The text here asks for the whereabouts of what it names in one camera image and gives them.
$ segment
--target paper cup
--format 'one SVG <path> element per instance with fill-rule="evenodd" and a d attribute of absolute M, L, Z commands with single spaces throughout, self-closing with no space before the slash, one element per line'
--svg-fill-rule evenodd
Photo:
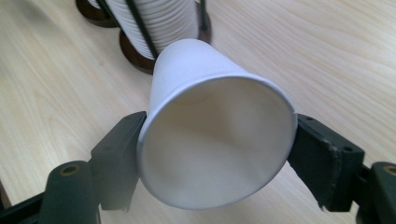
<path fill-rule="evenodd" d="M 281 169 L 297 116 L 283 91 L 195 39 L 161 53 L 138 170 L 163 203 L 205 209 L 237 202 Z"/>

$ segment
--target dark round base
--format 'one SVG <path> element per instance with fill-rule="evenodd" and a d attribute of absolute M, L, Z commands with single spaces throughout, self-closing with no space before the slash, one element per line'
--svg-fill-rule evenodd
<path fill-rule="evenodd" d="M 196 3 L 196 9 L 198 14 L 198 21 L 201 24 L 201 9 L 199 3 Z M 207 13 L 205 14 L 205 19 L 206 29 L 202 30 L 200 28 L 198 39 L 210 44 L 210 42 L 212 41 L 212 23 Z M 120 47 L 126 59 L 128 59 L 128 61 L 136 69 L 146 74 L 153 74 L 155 61 L 139 54 L 122 30 L 120 31 Z"/>
<path fill-rule="evenodd" d="M 90 23 L 104 27 L 117 27 L 114 20 L 108 16 L 103 10 L 93 7 L 88 0 L 76 0 L 78 11 Z"/>

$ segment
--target light wood surface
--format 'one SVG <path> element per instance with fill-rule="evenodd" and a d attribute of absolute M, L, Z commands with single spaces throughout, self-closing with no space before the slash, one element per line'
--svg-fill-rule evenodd
<path fill-rule="evenodd" d="M 277 83 L 298 113 L 396 162 L 394 1 L 207 1 L 212 45 Z M 73 0 L 0 0 L 0 178 L 12 203 L 44 190 L 48 173 L 91 149 L 124 116 L 147 110 L 151 76 L 123 57 L 119 29 L 87 23 Z M 139 182 L 131 211 L 103 223 L 355 223 L 321 211 L 286 164 L 239 203 L 188 211 Z"/>

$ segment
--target black plastic part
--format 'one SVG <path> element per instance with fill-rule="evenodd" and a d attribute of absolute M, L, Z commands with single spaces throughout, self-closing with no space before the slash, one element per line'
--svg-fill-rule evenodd
<path fill-rule="evenodd" d="M 92 183 L 91 167 L 85 161 L 71 161 L 52 170 L 38 223 L 100 223 Z"/>
<path fill-rule="evenodd" d="M 1 224 L 36 224 L 44 193 L 18 203 L 0 213 Z"/>
<path fill-rule="evenodd" d="M 396 164 L 373 164 L 367 179 L 357 179 L 355 186 L 358 223 L 396 223 Z"/>
<path fill-rule="evenodd" d="M 200 9 L 201 9 L 201 30 L 206 30 L 207 25 L 206 25 L 206 2 L 205 0 L 200 1 Z"/>
<path fill-rule="evenodd" d="M 123 118 L 91 151 L 96 197 L 104 210 L 129 209 L 139 175 L 136 144 L 146 112 Z"/>
<path fill-rule="evenodd" d="M 298 129 L 288 157 L 320 207 L 348 212 L 352 179 L 362 167 L 364 151 L 322 123 L 298 115 Z"/>

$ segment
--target wooden table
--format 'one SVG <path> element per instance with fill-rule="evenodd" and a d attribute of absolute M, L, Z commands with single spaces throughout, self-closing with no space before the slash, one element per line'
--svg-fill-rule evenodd
<path fill-rule="evenodd" d="M 277 83 L 298 113 L 374 161 L 396 162 L 393 1 L 208 1 L 212 45 Z M 87 23 L 73 0 L 0 1 L 0 178 L 12 203 L 44 190 L 61 163 L 87 161 L 124 116 L 147 110 L 152 76 L 123 57 L 119 29 Z M 158 202 L 139 182 L 131 211 L 103 223 L 355 223 L 321 211 L 286 164 L 264 189 L 204 210 Z"/>

